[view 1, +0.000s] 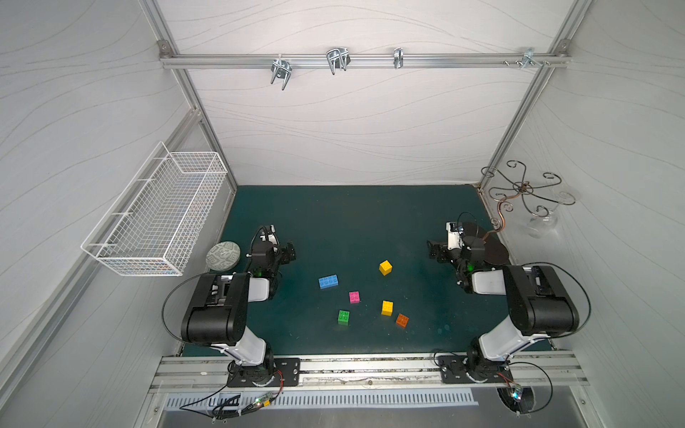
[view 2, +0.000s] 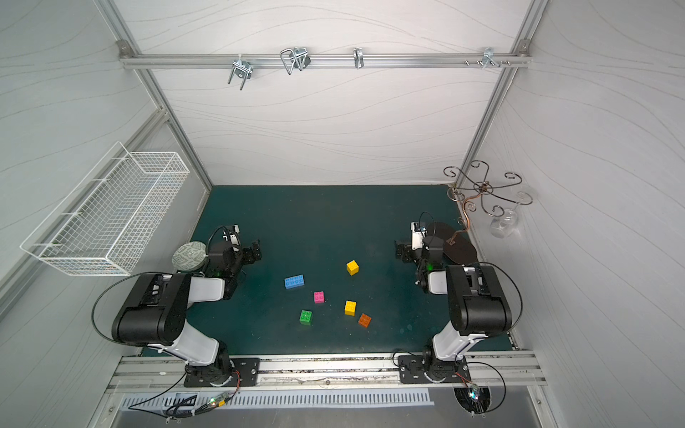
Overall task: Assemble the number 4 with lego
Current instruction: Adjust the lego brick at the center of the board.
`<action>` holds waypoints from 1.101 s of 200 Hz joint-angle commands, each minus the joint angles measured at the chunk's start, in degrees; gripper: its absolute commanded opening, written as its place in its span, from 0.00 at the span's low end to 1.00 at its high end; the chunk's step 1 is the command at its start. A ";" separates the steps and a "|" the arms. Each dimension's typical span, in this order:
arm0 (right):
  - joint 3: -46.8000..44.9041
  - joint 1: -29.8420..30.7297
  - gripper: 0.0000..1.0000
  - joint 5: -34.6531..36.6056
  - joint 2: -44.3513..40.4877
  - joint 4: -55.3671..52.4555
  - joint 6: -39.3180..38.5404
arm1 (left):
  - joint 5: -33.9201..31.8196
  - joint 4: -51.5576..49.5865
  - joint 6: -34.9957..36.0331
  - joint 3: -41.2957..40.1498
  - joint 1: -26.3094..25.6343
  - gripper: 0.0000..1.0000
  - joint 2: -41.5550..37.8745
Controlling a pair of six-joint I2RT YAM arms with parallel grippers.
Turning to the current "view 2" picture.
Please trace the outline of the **blue long lego brick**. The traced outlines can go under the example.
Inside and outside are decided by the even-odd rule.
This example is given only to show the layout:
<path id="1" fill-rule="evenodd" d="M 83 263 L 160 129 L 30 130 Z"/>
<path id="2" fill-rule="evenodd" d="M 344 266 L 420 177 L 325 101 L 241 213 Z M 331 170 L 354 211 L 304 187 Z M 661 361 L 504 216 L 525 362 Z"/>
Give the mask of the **blue long lego brick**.
<path id="1" fill-rule="evenodd" d="M 289 276 L 284 280 L 285 289 L 292 290 L 305 285 L 304 276 Z"/>

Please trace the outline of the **yellow lego brick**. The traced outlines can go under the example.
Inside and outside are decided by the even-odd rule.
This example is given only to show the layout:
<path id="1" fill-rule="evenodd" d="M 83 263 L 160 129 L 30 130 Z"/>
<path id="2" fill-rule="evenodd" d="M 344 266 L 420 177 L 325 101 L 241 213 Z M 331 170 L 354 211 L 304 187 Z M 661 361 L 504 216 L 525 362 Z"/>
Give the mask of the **yellow lego brick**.
<path id="1" fill-rule="evenodd" d="M 360 266 L 355 260 L 351 260 L 346 264 L 346 269 L 350 276 L 354 276 L 360 271 Z"/>
<path id="2" fill-rule="evenodd" d="M 346 316 L 354 317 L 356 314 L 356 301 L 346 301 L 344 305 L 344 314 Z"/>

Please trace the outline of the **orange lego brick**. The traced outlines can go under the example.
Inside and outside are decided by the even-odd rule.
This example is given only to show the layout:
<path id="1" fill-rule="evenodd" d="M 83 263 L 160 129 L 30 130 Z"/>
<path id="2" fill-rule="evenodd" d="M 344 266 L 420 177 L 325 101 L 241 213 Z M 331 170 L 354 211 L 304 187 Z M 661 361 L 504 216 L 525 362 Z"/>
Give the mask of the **orange lego brick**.
<path id="1" fill-rule="evenodd" d="M 369 317 L 366 314 L 361 314 L 360 319 L 359 319 L 359 324 L 365 328 L 368 328 L 370 325 L 372 318 Z"/>

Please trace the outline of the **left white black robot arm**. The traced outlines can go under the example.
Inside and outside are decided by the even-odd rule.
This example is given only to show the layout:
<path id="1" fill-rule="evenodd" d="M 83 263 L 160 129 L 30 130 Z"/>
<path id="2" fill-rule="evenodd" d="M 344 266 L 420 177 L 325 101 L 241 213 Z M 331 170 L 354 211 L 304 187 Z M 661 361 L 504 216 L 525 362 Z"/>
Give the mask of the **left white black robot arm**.
<path id="1" fill-rule="evenodd" d="M 190 324 L 187 311 L 196 303 L 230 299 L 243 267 L 261 258 L 258 241 L 247 247 L 230 238 L 210 246 L 183 244 L 172 257 L 177 273 L 137 278 L 112 323 L 112 339 L 182 360 L 185 387 L 256 385 L 260 360 L 230 356 L 224 342 Z"/>

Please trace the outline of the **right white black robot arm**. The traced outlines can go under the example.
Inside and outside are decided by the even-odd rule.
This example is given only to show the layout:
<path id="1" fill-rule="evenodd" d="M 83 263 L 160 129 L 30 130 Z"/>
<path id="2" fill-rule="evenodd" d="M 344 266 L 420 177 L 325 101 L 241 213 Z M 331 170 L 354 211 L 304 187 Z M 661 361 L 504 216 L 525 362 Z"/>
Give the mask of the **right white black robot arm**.
<path id="1" fill-rule="evenodd" d="M 421 355 L 392 357 L 400 382 L 471 386 L 467 353 L 479 342 L 508 333 L 515 324 L 495 267 L 480 262 L 446 264 L 442 241 L 420 248 L 397 243 L 395 257 L 416 265 L 416 285 L 428 294 L 446 296 L 449 312 L 448 322 Z"/>

